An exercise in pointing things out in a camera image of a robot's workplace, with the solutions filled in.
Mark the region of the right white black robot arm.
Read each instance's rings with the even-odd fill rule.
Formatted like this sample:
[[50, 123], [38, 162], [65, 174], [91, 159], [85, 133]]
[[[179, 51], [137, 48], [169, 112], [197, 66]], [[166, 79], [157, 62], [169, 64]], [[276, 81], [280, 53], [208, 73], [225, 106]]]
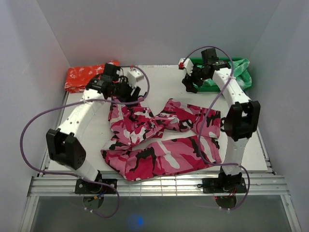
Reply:
[[182, 83], [187, 92], [196, 93], [204, 80], [213, 80], [220, 89], [219, 94], [224, 96], [229, 111], [223, 124], [227, 149], [218, 177], [204, 178], [198, 187], [204, 193], [245, 193], [249, 189], [249, 180], [242, 177], [241, 164], [245, 147], [257, 130], [261, 106], [258, 101], [252, 101], [237, 83], [232, 60], [220, 59], [215, 47], [204, 46], [200, 50], [200, 68], [189, 57], [180, 59], [178, 67], [186, 71]]

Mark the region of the pink camouflage trousers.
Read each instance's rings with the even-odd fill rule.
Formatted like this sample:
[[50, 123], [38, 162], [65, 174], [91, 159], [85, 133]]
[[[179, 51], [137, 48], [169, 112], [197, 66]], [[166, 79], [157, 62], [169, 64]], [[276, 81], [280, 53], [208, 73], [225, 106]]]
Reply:
[[169, 99], [154, 115], [143, 103], [112, 104], [113, 133], [101, 150], [124, 179], [184, 174], [220, 163], [221, 112]]

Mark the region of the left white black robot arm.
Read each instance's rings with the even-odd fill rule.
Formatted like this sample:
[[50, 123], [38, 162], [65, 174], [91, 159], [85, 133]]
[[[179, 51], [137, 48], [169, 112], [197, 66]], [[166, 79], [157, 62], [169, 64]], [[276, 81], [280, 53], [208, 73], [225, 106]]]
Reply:
[[126, 75], [121, 75], [121, 67], [110, 63], [104, 65], [102, 73], [95, 75], [85, 86], [79, 102], [57, 129], [46, 133], [49, 158], [70, 169], [73, 175], [87, 180], [86, 188], [97, 193], [102, 189], [99, 171], [86, 159], [86, 151], [80, 143], [82, 135], [92, 117], [105, 103], [135, 105], [139, 98], [140, 87], [136, 84], [147, 80], [146, 73], [132, 66]]

